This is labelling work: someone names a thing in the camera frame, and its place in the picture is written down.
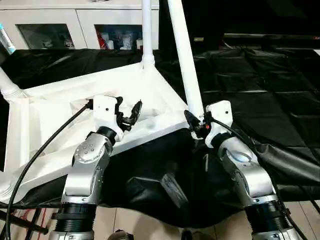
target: black cloth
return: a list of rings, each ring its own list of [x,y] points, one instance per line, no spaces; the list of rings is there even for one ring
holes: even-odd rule
[[[225,46],[320,49],[320,16],[303,0],[181,0],[193,52]],[[159,49],[175,51],[167,1],[159,1]],[[255,37],[224,34],[260,34]]]
[[[155,52],[156,67],[185,99],[179,61],[172,56]],[[17,50],[2,68],[25,89],[140,60],[139,52],[130,51]],[[203,105],[231,101],[232,127],[273,166],[269,173],[284,200],[307,199],[296,183],[320,199],[320,57],[307,50],[234,49],[206,51],[194,61]],[[8,104],[1,100],[1,107],[4,159]],[[15,207],[58,207],[65,179],[32,189]],[[216,155],[181,129],[113,156],[101,205],[203,228],[240,210],[232,186]]]

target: white plastic chair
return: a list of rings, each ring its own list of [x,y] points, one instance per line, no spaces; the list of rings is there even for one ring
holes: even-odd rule
[[[122,96],[120,109],[128,109],[142,100],[139,122],[123,141],[114,146],[113,155],[187,128],[184,110],[202,119],[203,105],[193,61],[181,0],[168,0],[173,32],[187,99],[186,105],[155,68],[152,51],[151,0],[142,0],[142,62],[95,72],[46,85],[21,90],[0,70],[0,90],[9,102],[9,119],[4,172],[0,172],[0,202],[8,203],[24,165],[39,147],[76,110],[86,98],[97,94]],[[88,110],[66,128],[29,169],[14,202],[41,184],[66,175],[75,148],[90,131],[95,131]]]

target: glass cabinet door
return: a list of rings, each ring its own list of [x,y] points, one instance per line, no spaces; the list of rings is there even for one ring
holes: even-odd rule
[[[0,10],[0,23],[16,49],[85,49],[75,9]]]
[[[141,50],[142,25],[94,25],[100,49]]]
[[[16,24],[29,49],[75,49],[66,24]]]
[[[89,49],[141,50],[141,9],[77,9]],[[152,9],[152,48],[159,46],[159,9]]]

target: shelf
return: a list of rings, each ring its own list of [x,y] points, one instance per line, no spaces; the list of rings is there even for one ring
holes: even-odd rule
[[[159,0],[151,0],[152,9],[159,9]],[[0,0],[0,10],[15,9],[142,9],[142,0]]]

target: black plastic sheet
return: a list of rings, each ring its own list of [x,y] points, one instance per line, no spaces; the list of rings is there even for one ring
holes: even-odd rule
[[[157,69],[185,99],[179,61],[160,51],[155,59]],[[139,52],[129,51],[18,50],[2,67],[21,88],[30,88],[140,60]],[[203,105],[231,101],[232,126],[248,135],[270,163],[269,173],[283,198],[306,200],[298,183],[320,199],[320,57],[305,50],[234,49],[203,52],[194,61]],[[7,105],[1,103],[2,147]],[[15,207],[58,207],[64,183],[65,176],[32,189]],[[101,204],[200,228],[241,209],[232,187],[203,141],[195,142],[181,129],[113,156]]]

